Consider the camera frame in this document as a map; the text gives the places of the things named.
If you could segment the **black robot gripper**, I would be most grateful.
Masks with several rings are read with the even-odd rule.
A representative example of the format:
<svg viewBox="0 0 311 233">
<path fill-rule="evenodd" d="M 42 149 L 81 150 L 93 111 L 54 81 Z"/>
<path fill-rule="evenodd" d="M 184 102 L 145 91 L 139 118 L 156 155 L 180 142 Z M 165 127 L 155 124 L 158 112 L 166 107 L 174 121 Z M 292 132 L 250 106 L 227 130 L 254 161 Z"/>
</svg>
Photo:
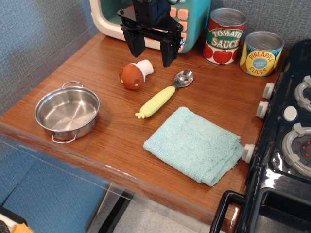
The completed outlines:
<svg viewBox="0 0 311 233">
<path fill-rule="evenodd" d="M 161 41 L 167 35 L 171 40 L 161 42 L 163 67 L 169 67 L 184 45 L 183 26 L 172 18 L 171 6 L 179 3 L 171 0 L 134 0 L 132 8 L 118 10 L 121 29 L 131 54 L 139 57 L 145 51 L 144 38 Z"/>
</svg>

